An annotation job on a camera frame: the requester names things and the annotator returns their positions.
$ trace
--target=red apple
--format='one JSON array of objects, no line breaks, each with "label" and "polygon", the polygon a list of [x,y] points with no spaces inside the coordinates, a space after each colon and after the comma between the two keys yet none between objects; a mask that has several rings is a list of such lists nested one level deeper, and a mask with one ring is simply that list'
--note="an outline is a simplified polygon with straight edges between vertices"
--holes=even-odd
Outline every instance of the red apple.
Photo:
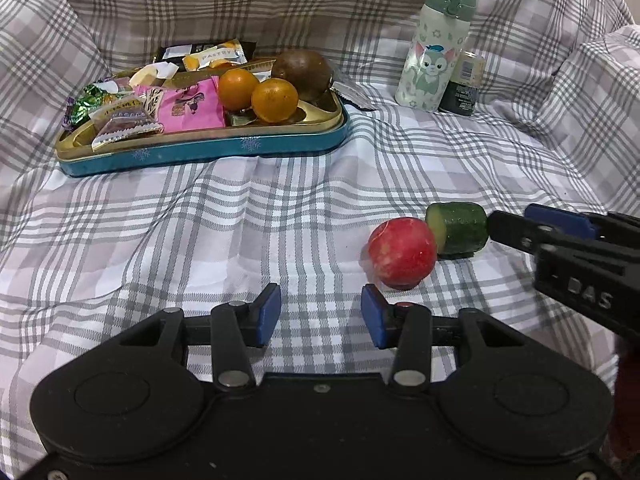
[{"label": "red apple", "polygon": [[393,218],[376,227],[367,246],[380,281],[396,290],[418,285],[436,264],[436,240],[426,222]]}]

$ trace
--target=mandarin orange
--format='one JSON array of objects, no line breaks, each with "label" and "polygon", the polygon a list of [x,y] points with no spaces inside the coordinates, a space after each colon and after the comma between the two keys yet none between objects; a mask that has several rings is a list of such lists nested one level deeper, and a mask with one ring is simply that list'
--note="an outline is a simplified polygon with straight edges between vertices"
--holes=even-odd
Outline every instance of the mandarin orange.
[{"label": "mandarin orange", "polygon": [[281,123],[298,108],[298,91],[289,81],[272,77],[255,87],[251,106],[265,123]]},{"label": "mandarin orange", "polygon": [[220,76],[218,98],[223,107],[238,112],[251,106],[251,94],[258,86],[258,78],[244,68],[232,68]]}]

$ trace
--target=green candy wrapper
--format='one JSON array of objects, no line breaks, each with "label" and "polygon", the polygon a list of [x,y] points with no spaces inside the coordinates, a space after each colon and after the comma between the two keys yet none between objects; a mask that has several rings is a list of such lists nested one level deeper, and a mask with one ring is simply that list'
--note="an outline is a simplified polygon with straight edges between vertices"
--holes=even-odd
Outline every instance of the green candy wrapper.
[{"label": "green candy wrapper", "polygon": [[119,92],[110,93],[102,88],[96,86],[96,83],[91,83],[82,88],[80,96],[74,100],[69,99],[66,108],[65,119],[63,121],[63,127],[65,130],[75,130],[78,126],[82,126],[89,120],[89,113],[97,110],[98,108],[107,105],[111,102],[131,94],[130,89],[118,86]]}]

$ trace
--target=snowflake pattern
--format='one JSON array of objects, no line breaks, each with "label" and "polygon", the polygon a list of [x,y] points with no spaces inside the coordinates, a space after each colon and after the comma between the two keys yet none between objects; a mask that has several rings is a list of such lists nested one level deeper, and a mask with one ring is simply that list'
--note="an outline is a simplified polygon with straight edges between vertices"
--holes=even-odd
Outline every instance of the snowflake pattern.
[{"label": "snowflake pattern", "polygon": [[246,152],[253,153],[260,149],[260,139],[258,137],[245,137],[240,141],[242,149]]},{"label": "snowflake pattern", "polygon": [[149,151],[149,148],[140,148],[139,150],[134,150],[132,155],[136,160],[144,162],[151,156],[151,152]]}]

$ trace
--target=bed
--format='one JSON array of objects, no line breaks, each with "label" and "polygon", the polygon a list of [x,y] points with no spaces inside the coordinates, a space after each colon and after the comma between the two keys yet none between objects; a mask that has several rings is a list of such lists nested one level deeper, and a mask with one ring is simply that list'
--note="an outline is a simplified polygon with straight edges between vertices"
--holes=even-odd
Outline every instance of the bed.
[{"label": "bed", "polygon": [[[264,370],[385,371],[360,315],[363,247],[431,202],[520,214],[529,203],[640,215],[640,28],[623,0],[479,0],[468,50],[486,58],[465,118],[393,100],[423,0],[0,0],[0,470],[44,453],[29,417],[53,369],[167,306],[203,314],[279,283]],[[65,101],[209,38],[321,52],[367,92],[330,152],[231,157],[69,178],[53,143]],[[612,335],[532,288],[499,244],[436,264],[409,292],[451,316],[480,308],[612,385]],[[434,378],[454,369],[441,349]],[[189,368],[210,378],[204,349]]]}]

